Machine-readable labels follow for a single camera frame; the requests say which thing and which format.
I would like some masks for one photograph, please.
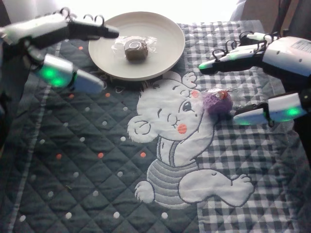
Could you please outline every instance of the quilted fabric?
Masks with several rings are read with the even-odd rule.
[[[231,88],[238,93],[236,106],[283,91],[278,80],[257,68],[213,76],[203,76],[197,68],[227,40],[243,31],[260,31],[258,22],[180,27],[186,48],[172,71],[180,76],[193,72],[197,90]],[[160,201],[140,202],[135,196],[138,184],[147,180],[155,187],[160,182],[152,174],[166,168],[162,181],[174,177],[180,182],[179,177],[186,176],[177,175],[178,168],[155,163],[160,158],[157,140],[139,143],[129,137],[128,126],[138,115],[140,91],[146,85],[112,80],[96,68],[87,48],[86,42],[65,41],[48,49],[100,76],[105,90],[86,95],[35,84],[20,137],[7,142],[7,151],[16,147],[12,168],[1,165],[9,174],[3,185],[1,232],[308,232],[311,172],[292,122],[270,129],[222,118],[210,145],[196,158],[197,167],[190,166],[191,171],[217,171],[232,181],[248,175],[254,192],[241,207],[218,196],[181,209],[166,208]],[[34,80],[31,76],[26,90],[34,88]]]

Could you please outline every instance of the purple ball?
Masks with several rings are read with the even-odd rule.
[[[220,99],[215,93],[206,93],[203,104],[205,110],[210,114],[226,114],[232,110],[233,102],[228,92],[226,97]]]

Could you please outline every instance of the robotic hand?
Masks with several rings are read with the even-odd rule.
[[[267,102],[238,109],[234,121],[241,125],[283,122],[301,117],[311,111],[311,41],[297,37],[248,32],[240,35],[240,45],[232,42],[232,50],[212,54],[213,60],[199,66],[203,74],[218,71],[240,71],[261,67],[269,75],[281,79],[299,91],[270,97]]]
[[[15,117],[29,72],[56,87],[100,93],[104,83],[75,67],[72,62],[43,54],[40,50],[65,39],[117,38],[119,32],[95,22],[78,20],[68,8],[52,15],[0,28],[0,147]],[[103,22],[96,23],[100,17]]]

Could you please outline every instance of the round plate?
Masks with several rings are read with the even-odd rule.
[[[140,64],[114,56],[113,39],[90,41],[89,54],[94,63],[107,74],[122,80],[141,81],[157,77],[171,69],[185,48],[185,36],[170,19],[150,12],[130,12],[105,22],[119,29],[120,36],[152,36],[157,38],[156,53]]]

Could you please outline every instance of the brown cake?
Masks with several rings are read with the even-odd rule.
[[[128,61],[145,60],[148,56],[147,44],[141,39],[132,39],[124,45],[125,56]]]

